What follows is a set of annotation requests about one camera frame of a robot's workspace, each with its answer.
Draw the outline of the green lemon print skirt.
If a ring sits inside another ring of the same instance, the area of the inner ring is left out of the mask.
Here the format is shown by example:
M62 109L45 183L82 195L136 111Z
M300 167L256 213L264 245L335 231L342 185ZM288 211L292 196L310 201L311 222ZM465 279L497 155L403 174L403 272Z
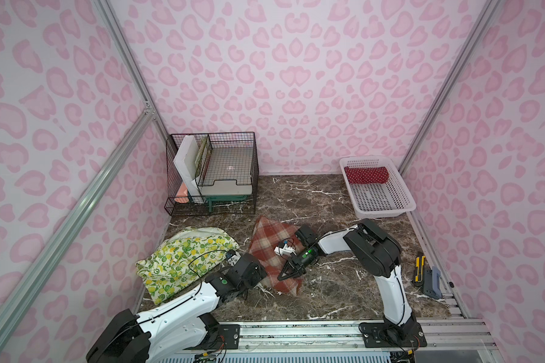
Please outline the green lemon print skirt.
M239 245L220 228L185 228L136 263L153 303L159 306L210 272Z

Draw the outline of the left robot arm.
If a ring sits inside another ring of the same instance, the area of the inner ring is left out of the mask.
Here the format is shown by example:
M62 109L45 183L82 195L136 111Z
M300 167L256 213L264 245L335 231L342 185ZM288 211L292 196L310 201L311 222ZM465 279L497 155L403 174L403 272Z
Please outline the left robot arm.
M212 272L195 289L155 309L125 309L111 320L86 354L88 362L160 362L182 351L224 358L239 346L239 325L222 325L213 311L248 293L267 273L251 254Z

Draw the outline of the red plaid skirt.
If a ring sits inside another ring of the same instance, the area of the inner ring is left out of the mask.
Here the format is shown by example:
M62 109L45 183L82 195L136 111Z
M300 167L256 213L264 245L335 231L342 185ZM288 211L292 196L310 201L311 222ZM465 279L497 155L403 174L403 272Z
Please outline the red plaid skirt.
M303 278L289 278L279 281L278 276L284 267L286 260L274 252L279 243L285 240L292 240L289 245L299 253L304 249L302 243L296 238L295 232L299 226L268 219L266 216L259 216L256 220L254 231L249 245L249 254L260 260L265 268L267 277L261 284L269 289L276 290L290 296L298 296L301 292Z

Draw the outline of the white plastic basket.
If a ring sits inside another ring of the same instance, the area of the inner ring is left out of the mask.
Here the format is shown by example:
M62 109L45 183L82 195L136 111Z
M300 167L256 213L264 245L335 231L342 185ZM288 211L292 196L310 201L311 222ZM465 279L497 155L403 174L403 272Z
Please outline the white plastic basket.
M384 156L345 157L339 160L354 212L358 219L397 217L416 209L416 201L410 193L395 164ZM389 171L385 184L350 184L344 168L373 168L384 166Z

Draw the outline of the red polka dot skirt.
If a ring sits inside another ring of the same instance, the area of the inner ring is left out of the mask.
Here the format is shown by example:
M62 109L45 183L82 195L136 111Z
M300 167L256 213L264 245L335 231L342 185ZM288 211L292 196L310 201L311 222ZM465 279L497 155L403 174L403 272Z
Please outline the red polka dot skirt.
M345 175L350 184L385 184L389 180L389 171L386 167L357 168L346 166Z

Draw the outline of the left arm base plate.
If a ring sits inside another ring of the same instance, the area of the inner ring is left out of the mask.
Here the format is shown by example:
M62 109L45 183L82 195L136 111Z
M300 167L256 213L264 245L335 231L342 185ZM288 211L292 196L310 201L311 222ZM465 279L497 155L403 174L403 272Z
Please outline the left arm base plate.
M226 349L238 349L240 338L240 325L233 324L216 324L206 327L206 335L197 346L196 350L214 350L221 348L222 345Z

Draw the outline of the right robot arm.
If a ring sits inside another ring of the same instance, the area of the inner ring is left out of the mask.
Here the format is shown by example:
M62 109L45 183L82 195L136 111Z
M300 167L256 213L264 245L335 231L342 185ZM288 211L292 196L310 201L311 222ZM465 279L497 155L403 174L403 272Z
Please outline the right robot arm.
M417 327L402 282L401 245L375 222L362 219L357 225L321 237L305 225L295 236L304 250L287 258L277 277L279 281L301 277L307 266L320 257L351 251L375 278L384 306L385 330L402 340Z

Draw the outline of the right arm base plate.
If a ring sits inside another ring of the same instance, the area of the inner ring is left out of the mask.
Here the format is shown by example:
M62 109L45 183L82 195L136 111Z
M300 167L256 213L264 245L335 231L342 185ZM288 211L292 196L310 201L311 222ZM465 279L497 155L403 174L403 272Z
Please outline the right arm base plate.
M366 348L419 349L428 346L422 326L412 320L402 326L362 322L358 328Z

